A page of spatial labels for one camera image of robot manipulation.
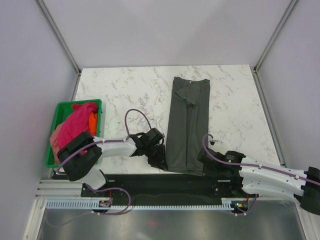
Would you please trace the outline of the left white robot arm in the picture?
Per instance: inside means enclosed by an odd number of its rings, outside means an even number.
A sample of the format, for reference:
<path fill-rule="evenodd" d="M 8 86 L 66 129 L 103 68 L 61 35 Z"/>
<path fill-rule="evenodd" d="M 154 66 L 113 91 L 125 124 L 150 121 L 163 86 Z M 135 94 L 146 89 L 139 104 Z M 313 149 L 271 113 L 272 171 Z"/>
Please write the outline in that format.
<path fill-rule="evenodd" d="M 102 170 L 95 167 L 101 158 L 146 156 L 147 163 L 160 170 L 168 168 L 164 136 L 156 128 L 130 134 L 121 139 L 103 139 L 89 132 L 80 133 L 58 153 L 56 173 L 71 182 L 81 181 L 99 197 L 106 196 L 110 185 Z"/>

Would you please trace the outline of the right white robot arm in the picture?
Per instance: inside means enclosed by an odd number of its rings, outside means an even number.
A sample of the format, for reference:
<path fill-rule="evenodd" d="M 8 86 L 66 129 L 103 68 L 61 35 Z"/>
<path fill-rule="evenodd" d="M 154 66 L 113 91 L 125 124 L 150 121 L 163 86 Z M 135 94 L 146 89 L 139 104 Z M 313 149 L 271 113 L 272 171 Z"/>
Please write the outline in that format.
<path fill-rule="evenodd" d="M 208 147 L 200 150 L 197 160 L 207 177 L 223 181 L 224 192 L 232 197 L 243 195 L 273 197 L 298 203 L 314 215 L 320 214 L 320 170 L 297 170 L 263 163 L 243 153 L 225 154 Z"/>

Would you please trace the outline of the dark grey t shirt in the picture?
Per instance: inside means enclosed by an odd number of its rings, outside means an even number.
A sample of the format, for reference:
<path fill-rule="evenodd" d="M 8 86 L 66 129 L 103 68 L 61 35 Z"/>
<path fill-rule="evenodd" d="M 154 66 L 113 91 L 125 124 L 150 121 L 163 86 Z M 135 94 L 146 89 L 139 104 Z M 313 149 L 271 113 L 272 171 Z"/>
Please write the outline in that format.
<path fill-rule="evenodd" d="M 210 80 L 173 79 L 166 137 L 167 170 L 201 176 L 197 160 L 202 139 L 209 132 Z"/>

